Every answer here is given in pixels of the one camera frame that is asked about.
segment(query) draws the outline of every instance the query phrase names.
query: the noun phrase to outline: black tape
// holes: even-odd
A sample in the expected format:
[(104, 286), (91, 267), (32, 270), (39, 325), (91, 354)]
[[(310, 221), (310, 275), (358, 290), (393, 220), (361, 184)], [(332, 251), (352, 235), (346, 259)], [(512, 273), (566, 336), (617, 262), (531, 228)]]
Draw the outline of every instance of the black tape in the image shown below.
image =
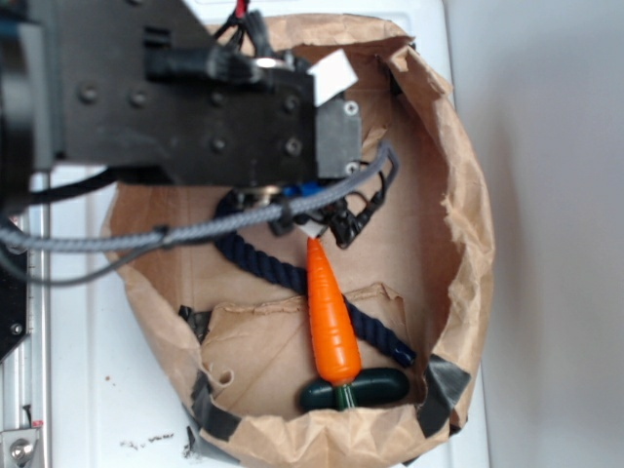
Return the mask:
[(195, 312), (191, 307), (180, 305), (177, 315), (181, 317), (193, 330), (198, 341), (200, 343), (204, 342), (204, 338), (209, 331), (208, 323), (211, 320), (213, 312)]
[(427, 398), (418, 411), (418, 423), (425, 437), (433, 436), (442, 429), (471, 378), (468, 372), (454, 363), (431, 355), (425, 371)]
[(211, 436), (221, 441), (229, 441), (241, 422), (241, 418), (218, 408), (211, 399), (211, 385), (208, 378), (199, 372), (191, 398), (195, 420)]

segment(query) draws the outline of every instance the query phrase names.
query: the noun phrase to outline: screw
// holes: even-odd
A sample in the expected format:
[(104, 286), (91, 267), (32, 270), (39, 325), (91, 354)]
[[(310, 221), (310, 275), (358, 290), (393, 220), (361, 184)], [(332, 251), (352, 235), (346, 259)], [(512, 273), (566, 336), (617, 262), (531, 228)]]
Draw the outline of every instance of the screw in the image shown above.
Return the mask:
[(286, 99), (284, 99), (284, 109), (289, 114), (292, 114), (293, 112), (295, 112), (298, 107), (299, 107), (299, 98), (297, 96), (290, 95), (290, 96), (287, 96)]
[(347, 114), (349, 117), (355, 117), (356, 115), (358, 115), (359, 110), (360, 107), (358, 106), (358, 103), (354, 100), (347, 100), (344, 103), (344, 113)]
[(222, 107), (224, 102), (225, 96), (223, 95), (223, 93), (215, 91), (211, 94), (211, 103), (214, 107)]
[(344, 167), (344, 171), (351, 175), (360, 169), (360, 165), (356, 162), (351, 162)]
[(222, 153), (225, 146), (225, 140), (222, 138), (214, 138), (213, 141), (211, 141), (211, 148), (215, 153)]
[(11, 333), (17, 336), (23, 332), (23, 326), (21, 324), (12, 324), (11, 325)]
[(25, 466), (28, 460), (32, 458), (33, 450), (34, 447), (26, 439), (17, 439), (10, 448), (11, 457), (18, 466)]
[(284, 149), (286, 150), (286, 154), (296, 158), (297, 156), (301, 155), (301, 151), (303, 150), (303, 143), (297, 137), (292, 136), (286, 142), (286, 145), (284, 146)]
[(98, 86), (91, 82), (85, 81), (78, 86), (78, 98), (85, 104), (93, 104), (98, 100)]
[(147, 92), (145, 90), (132, 90), (129, 95), (130, 104), (136, 108), (143, 108), (147, 104)]

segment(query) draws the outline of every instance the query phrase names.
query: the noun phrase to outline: crumpled paper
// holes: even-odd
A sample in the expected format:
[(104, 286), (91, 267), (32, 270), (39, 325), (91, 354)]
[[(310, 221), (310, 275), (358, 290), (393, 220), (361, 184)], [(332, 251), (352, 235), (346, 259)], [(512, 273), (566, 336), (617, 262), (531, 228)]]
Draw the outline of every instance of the crumpled paper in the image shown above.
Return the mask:
[[(207, 441), (250, 467), (390, 466), (432, 449), (449, 437), (451, 425), (466, 422), (474, 380), (437, 434), (423, 435), (416, 412), (426, 395), (422, 375), (432, 353), (477, 373), (492, 295), (488, 191), (449, 102), (450, 85), (410, 47), (411, 38), (398, 26), (331, 15), (268, 23), (275, 49), (293, 48), (311, 61), (345, 50), (359, 76), (347, 95), (360, 105), (365, 159), (382, 138), (401, 159), (386, 205), (353, 246), (342, 251), (330, 237), (324, 246), (342, 290), (417, 350), (410, 395), (393, 408), (299, 414), (293, 393), (314, 373), (305, 342), (305, 301), (241, 272), (213, 246), (151, 253), (119, 274), (181, 401), (191, 408), (202, 371), (214, 387), (215, 403), (243, 416), (227, 442), (203, 431)], [(392, 92), (393, 80), (398, 94)], [(364, 190), (376, 188), (372, 181)], [(226, 190), (120, 185), (103, 232), (204, 220)], [(241, 234), (283, 261), (304, 264), (302, 233), (276, 239), (266, 226), (256, 226)], [(214, 311), (203, 346), (177, 316), (181, 304)], [(366, 344), (362, 348), (366, 365), (393, 366)], [(286, 359), (290, 355), (294, 362)], [(276, 382), (279, 390), (273, 390)]]

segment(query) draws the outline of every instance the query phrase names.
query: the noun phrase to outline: metal bracket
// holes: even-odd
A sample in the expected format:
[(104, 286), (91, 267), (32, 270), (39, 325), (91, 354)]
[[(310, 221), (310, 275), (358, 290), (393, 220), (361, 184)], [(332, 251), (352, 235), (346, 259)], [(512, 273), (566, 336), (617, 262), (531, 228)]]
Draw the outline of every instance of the metal bracket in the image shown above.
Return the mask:
[(39, 433), (38, 427), (1, 432), (2, 464), (0, 468), (43, 468)]

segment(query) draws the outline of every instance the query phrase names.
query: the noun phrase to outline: black wire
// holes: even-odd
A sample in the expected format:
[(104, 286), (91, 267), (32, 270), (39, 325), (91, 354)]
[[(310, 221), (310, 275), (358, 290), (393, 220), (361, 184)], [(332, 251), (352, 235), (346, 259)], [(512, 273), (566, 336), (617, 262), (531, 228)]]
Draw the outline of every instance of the black wire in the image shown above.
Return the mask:
[(77, 182), (68, 183), (60, 187), (48, 188), (40, 192), (31, 192), (28, 205), (47, 205), (74, 197), (81, 197), (88, 193), (100, 190), (117, 181), (117, 172), (113, 169), (93, 175)]
[(147, 254), (153, 250), (159, 249), (162, 247), (162, 243), (158, 243), (156, 245), (144, 246), (130, 251), (119, 259), (113, 261), (112, 263), (106, 265), (100, 270), (96, 270), (92, 273), (89, 273), (84, 276), (79, 276), (76, 278), (67, 278), (64, 280), (47, 280), (44, 278), (37, 278), (32, 275), (29, 275), (23, 271), (21, 271), (17, 265), (13, 263), (13, 261), (7, 257), (7, 254), (4, 249), (0, 249), (0, 265), (7, 270), (12, 276), (17, 278), (20, 281), (24, 281), (26, 283), (30, 283), (33, 285), (44, 286), (44, 287), (70, 287), (70, 286), (78, 286), (85, 283), (89, 283), (90, 281), (96, 280), (108, 273), (115, 271), (117, 268), (129, 263), (140, 256)]

